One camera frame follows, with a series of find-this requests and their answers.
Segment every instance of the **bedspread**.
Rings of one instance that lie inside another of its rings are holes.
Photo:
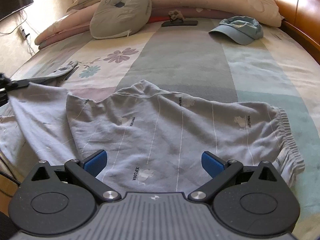
[[[12,78],[51,73],[65,61],[77,60],[79,65],[58,85],[81,98],[100,101],[145,79],[160,89],[207,100],[259,101],[284,108],[306,164],[293,188],[301,216],[319,212],[320,189],[315,187],[320,175],[319,65],[277,28],[264,26],[264,38],[241,46],[208,34],[219,20],[197,20],[198,26],[147,24],[137,34],[117,39],[93,40],[90,33],[81,33],[42,49]],[[4,107],[0,114],[4,116]],[[1,148],[2,158],[20,173],[21,165],[32,168],[32,162],[21,157],[24,147],[28,144],[21,143],[10,154]]]

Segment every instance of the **baseball cap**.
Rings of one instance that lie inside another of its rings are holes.
[[[223,33],[241,45],[248,45],[263,37],[261,24],[256,19],[247,16],[224,19],[218,27],[209,31],[209,33],[213,32]]]

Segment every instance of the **wooden headboard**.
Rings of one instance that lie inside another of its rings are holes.
[[[285,17],[284,32],[320,64],[320,0],[274,0]]]

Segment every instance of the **purple flower print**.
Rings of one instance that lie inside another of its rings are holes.
[[[128,55],[133,55],[138,53],[139,51],[136,49],[126,48],[124,51],[116,50],[114,53],[111,53],[108,55],[107,58],[103,59],[104,61],[108,61],[108,63],[111,63],[115,61],[116,63],[120,63],[124,60],[129,60],[130,57]]]

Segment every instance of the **red fabric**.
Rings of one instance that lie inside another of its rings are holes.
[[[147,23],[156,23],[169,20],[169,16],[151,16]]]

